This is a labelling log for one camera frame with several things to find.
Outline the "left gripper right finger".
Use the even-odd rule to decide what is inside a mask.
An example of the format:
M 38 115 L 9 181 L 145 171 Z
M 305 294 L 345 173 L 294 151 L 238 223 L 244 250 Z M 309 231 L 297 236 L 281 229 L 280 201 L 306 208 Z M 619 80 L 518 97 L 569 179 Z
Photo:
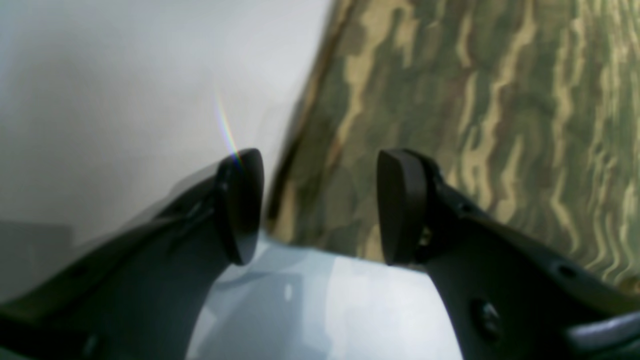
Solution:
M 639 301 L 498 223 L 408 149 L 379 151 L 387 265 L 425 269 L 466 360 L 637 360 Z

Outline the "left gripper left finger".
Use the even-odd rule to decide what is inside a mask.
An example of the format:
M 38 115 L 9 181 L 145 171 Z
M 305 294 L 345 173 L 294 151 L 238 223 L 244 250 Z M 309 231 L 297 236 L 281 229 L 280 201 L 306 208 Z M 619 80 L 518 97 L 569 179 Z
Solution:
M 28 360 L 183 360 L 210 289 L 255 253 L 265 169 L 260 150 L 160 214 L 1 305 L 1 348 Z

